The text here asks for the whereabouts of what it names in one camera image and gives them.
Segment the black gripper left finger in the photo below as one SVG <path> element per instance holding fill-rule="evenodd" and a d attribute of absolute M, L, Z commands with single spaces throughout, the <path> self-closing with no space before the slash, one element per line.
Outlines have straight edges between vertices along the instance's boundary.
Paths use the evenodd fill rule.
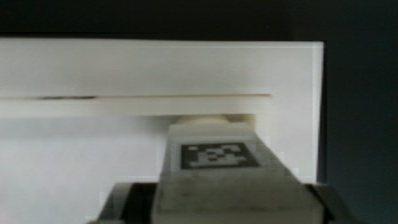
<path fill-rule="evenodd" d="M 87 224 L 151 224 L 154 191 L 154 183 L 117 183 L 98 218 Z"/>

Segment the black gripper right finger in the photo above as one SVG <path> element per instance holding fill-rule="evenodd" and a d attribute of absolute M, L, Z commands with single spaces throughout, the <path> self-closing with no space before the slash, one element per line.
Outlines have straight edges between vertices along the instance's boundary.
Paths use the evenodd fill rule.
<path fill-rule="evenodd" d="M 305 187 L 323 205 L 323 224 L 355 224 L 355 217 L 332 187 L 325 184 L 307 184 Z"/>

